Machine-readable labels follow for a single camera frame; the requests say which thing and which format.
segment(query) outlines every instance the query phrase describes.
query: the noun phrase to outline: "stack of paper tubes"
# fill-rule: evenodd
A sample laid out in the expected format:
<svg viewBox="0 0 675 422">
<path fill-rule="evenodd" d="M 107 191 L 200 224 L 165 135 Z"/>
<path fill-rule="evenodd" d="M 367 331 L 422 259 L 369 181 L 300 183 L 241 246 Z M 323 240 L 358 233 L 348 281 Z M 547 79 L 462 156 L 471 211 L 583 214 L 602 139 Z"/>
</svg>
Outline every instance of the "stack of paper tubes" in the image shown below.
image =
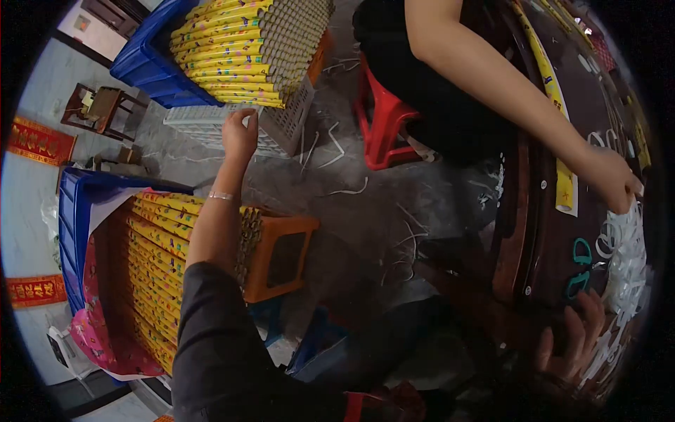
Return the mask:
<svg viewBox="0 0 675 422">
<path fill-rule="evenodd" d="M 171 33 L 185 74 L 222 103 L 285 108 L 319 46 L 333 0 L 217 0 Z"/>
<path fill-rule="evenodd" d="M 185 194 L 141 192 L 113 214 L 111 256 L 123 321 L 138 343 L 171 374 L 178 347 L 183 272 L 190 236 L 204 200 Z M 241 207 L 236 275 L 243 285 L 261 239 L 258 209 Z"/>
</svg>

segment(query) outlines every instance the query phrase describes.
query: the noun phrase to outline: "woman's hand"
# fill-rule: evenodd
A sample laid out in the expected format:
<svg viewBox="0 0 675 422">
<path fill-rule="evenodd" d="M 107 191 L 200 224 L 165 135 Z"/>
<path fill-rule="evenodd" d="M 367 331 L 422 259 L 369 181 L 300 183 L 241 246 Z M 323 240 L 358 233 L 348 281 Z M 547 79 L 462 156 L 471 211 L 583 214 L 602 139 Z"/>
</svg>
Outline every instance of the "woman's hand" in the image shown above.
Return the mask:
<svg viewBox="0 0 675 422">
<path fill-rule="evenodd" d="M 569 337 L 565 354 L 562 357 L 552 356 L 553 332 L 547 327 L 541 334 L 535 355 L 536 370 L 555 375 L 568 383 L 588 366 L 595 342 L 605 326 L 605 309 L 595 290 L 591 289 L 590 295 L 579 292 L 576 297 L 583 308 L 584 321 L 572 307 L 565 307 L 565 326 Z"/>
<path fill-rule="evenodd" d="M 244 118 L 248 118 L 248 127 Z M 230 113 L 223 123 L 223 148 L 225 160 L 245 169 L 258 147 L 258 111 L 243 109 Z"/>
<path fill-rule="evenodd" d="M 587 150 L 587 164 L 577 169 L 577 175 L 600 194 L 612 212 L 628 213 L 635 196 L 644 194 L 642 183 L 614 150 L 593 145 Z"/>
</svg>

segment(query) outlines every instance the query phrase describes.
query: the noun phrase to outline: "pink plastic bag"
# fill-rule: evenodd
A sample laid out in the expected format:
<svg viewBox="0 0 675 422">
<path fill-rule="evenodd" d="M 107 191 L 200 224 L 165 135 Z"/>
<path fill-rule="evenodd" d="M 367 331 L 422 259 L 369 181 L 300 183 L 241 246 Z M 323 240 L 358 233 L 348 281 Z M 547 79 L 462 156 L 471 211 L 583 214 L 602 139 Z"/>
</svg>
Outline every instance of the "pink plastic bag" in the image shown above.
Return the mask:
<svg viewBox="0 0 675 422">
<path fill-rule="evenodd" d="M 84 309 L 75 314 L 68 332 L 90 361 L 112 374 L 138 375 L 138 378 L 165 374 L 162 367 L 131 334 L 111 338 L 99 301 L 94 238 L 94 234 L 89 236 L 84 261 Z"/>
</svg>

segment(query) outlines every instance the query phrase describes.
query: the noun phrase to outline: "black shirt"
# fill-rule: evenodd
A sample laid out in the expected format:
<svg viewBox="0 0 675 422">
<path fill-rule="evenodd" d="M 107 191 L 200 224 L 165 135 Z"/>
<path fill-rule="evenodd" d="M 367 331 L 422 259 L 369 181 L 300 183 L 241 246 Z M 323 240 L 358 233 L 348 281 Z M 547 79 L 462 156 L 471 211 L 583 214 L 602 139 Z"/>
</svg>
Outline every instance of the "black shirt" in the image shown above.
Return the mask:
<svg viewBox="0 0 675 422">
<path fill-rule="evenodd" d="M 342 421 L 346 397 L 272 363 L 236 281 L 213 264 L 184 276 L 173 362 L 176 421 Z"/>
</svg>

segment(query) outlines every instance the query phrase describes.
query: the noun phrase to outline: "scissors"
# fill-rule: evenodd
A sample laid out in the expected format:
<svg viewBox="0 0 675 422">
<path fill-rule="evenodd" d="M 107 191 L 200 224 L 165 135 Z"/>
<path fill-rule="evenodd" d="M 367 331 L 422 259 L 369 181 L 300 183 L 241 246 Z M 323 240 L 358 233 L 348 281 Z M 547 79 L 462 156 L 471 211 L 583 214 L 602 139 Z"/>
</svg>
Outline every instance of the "scissors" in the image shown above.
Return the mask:
<svg viewBox="0 0 675 422">
<path fill-rule="evenodd" d="M 581 244 L 584 246 L 585 255 L 577 255 L 576 250 L 577 246 Z M 574 241 L 574 246 L 572 247 L 572 260 L 574 263 L 579 264 L 579 265 L 590 265 L 591 262 L 593 262 L 593 255 L 591 254 L 591 247 L 589 243 L 582 238 L 577 238 Z M 594 264 L 591 267 L 591 270 L 596 269 L 600 265 L 604 265 L 604 262 L 598 262 Z M 567 289 L 566 289 L 566 295 L 567 299 L 574 299 L 576 295 L 581 291 L 581 290 L 586 290 L 586 286 L 589 282 L 589 279 L 591 278 L 591 272 L 586 270 L 584 273 L 579 273 L 576 276 L 572 277 L 570 281 L 567 283 Z M 574 287 L 578 285 L 578 290 L 574 291 Z"/>
</svg>

